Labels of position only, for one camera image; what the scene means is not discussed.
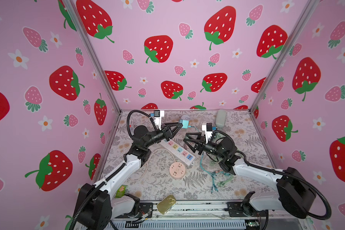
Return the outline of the teal charger plug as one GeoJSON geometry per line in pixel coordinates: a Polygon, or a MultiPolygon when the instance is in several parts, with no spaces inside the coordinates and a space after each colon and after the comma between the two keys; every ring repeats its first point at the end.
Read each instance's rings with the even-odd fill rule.
{"type": "Polygon", "coordinates": [[[181,120],[180,120],[180,123],[182,124],[182,128],[187,129],[187,128],[190,127],[190,125],[189,125],[189,120],[181,119],[181,120]]]}

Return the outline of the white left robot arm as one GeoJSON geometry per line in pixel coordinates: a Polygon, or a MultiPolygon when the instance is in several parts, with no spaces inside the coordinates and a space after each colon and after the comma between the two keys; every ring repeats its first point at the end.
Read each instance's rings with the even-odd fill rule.
{"type": "Polygon", "coordinates": [[[93,185],[82,186],[69,229],[75,229],[76,224],[80,223],[89,230],[103,230],[116,217],[138,215],[138,197],[131,194],[125,194],[121,198],[114,196],[124,182],[147,163],[151,155],[149,147],[163,140],[171,140],[182,126],[179,122],[164,123],[160,129],[148,131],[145,126],[140,125],[130,132],[133,142],[129,151],[124,154],[122,163],[93,185]]]}

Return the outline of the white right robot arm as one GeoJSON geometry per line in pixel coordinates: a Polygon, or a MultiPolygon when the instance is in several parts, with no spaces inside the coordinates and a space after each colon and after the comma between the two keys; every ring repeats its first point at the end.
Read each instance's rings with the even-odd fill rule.
{"type": "Polygon", "coordinates": [[[217,157],[224,172],[253,179],[274,190],[269,195],[255,192],[247,195],[242,202],[242,208],[247,215],[254,211],[285,210],[299,219],[331,218],[332,208],[326,197],[296,169],[274,169],[251,163],[246,154],[238,150],[228,134],[215,130],[212,136],[215,137],[216,134],[223,135],[218,143],[208,140],[201,133],[186,133],[183,141],[192,152],[204,152],[217,157]]]}

